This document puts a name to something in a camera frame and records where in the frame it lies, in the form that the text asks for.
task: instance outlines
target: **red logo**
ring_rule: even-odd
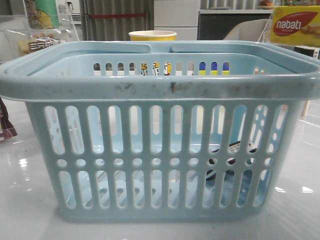
[[[296,12],[280,18],[273,26],[275,35],[284,37],[298,32],[315,18],[317,12]]]

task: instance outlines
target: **circular hole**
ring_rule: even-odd
[[[208,162],[209,162],[210,165],[214,165],[214,164],[217,163],[217,161],[218,160],[216,158],[210,158]]]
[[[56,161],[56,164],[58,164],[60,168],[64,168],[65,166],[67,166],[66,160],[63,159],[59,159],[58,161]]]
[[[254,162],[255,162],[255,159],[252,158],[252,157],[250,157],[250,158],[248,158],[248,159],[246,160],[246,164],[248,164],[248,165],[251,165],[251,164],[253,164]]]
[[[117,166],[121,166],[122,164],[124,164],[124,161],[120,158],[117,158],[116,160],[114,160],[114,164]]]
[[[264,164],[266,164],[266,165],[270,165],[272,163],[273,163],[273,159],[270,157],[268,157],[266,160],[264,160]]]
[[[236,159],[235,159],[235,158],[229,158],[228,161],[227,161],[227,163],[228,163],[229,165],[235,164],[235,163],[236,163]]]
[[[198,164],[199,160],[197,158],[191,158],[189,160],[189,165],[190,166],[196,166]]]
[[[83,159],[78,159],[75,164],[78,166],[78,167],[83,167],[84,165],[86,165],[86,161],[83,160]]]
[[[170,161],[170,164],[172,166],[177,166],[179,164],[180,160],[178,158],[172,158]]]
[[[132,162],[133,166],[140,166],[142,164],[142,159],[135,158]]]
[[[161,164],[161,159],[159,159],[159,158],[154,158],[154,159],[152,159],[151,163],[152,163],[152,165],[154,165],[154,166],[160,165],[160,164]]]
[[[95,164],[98,166],[102,166],[103,164],[105,164],[105,161],[102,159],[97,159],[97,160],[95,160]]]

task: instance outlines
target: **yellow paper cup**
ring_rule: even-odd
[[[129,32],[131,41],[174,41],[177,33],[174,31],[132,31]]]

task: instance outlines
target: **shelf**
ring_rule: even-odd
[[[244,10],[210,10],[201,9],[200,14],[271,14],[273,10],[244,9]]]

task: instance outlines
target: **nabati logo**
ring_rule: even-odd
[[[276,28],[277,29],[295,29],[295,30],[300,30],[301,29],[301,21],[277,21],[276,22]]]

